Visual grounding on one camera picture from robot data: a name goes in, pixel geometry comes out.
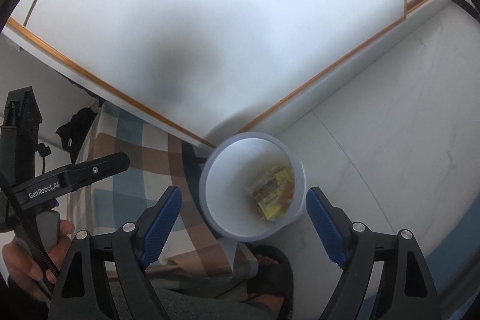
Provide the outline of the person's left hand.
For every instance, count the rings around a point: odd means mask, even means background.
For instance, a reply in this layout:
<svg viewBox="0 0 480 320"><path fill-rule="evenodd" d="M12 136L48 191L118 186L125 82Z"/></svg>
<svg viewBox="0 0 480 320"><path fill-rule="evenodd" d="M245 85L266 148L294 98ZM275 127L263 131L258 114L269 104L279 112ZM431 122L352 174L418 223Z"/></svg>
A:
<svg viewBox="0 0 480 320"><path fill-rule="evenodd" d="M50 260L58 270L64 263L71 244L70 235L74 230L75 226L72 222L60 220L58 243L48 252ZM36 283L41 282L44 278L49 283L57 282L54 273L49 269L43 271L39 261L34 257L34 251L19 238L14 238L10 243L4 245L1 254L10 279L29 294L38 292Z"/></svg>

